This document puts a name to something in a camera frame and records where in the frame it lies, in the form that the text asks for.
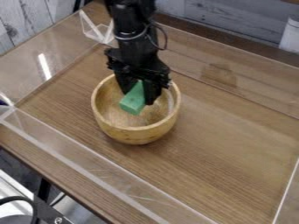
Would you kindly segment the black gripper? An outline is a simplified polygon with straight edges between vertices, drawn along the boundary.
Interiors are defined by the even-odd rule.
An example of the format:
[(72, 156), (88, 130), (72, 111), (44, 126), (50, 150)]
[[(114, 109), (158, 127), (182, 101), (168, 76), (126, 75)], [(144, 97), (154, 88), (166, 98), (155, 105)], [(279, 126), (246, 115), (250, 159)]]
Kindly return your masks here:
[(118, 47), (106, 50), (107, 67), (115, 72), (116, 82), (126, 95), (138, 81), (143, 81), (144, 103), (152, 105), (170, 87), (170, 67), (158, 56), (156, 29), (114, 31)]

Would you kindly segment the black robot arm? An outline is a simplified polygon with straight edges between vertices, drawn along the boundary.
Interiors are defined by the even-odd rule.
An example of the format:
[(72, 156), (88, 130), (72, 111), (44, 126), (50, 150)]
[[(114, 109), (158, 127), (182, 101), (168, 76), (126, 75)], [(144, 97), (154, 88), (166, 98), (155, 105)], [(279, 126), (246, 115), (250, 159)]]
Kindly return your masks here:
[(106, 50), (107, 67), (124, 94), (142, 81), (144, 104), (152, 105), (171, 83), (171, 68), (158, 55), (166, 49), (159, 46), (158, 30), (163, 35), (166, 32), (155, 22), (155, 0), (104, 0), (104, 3), (118, 43), (118, 47)]

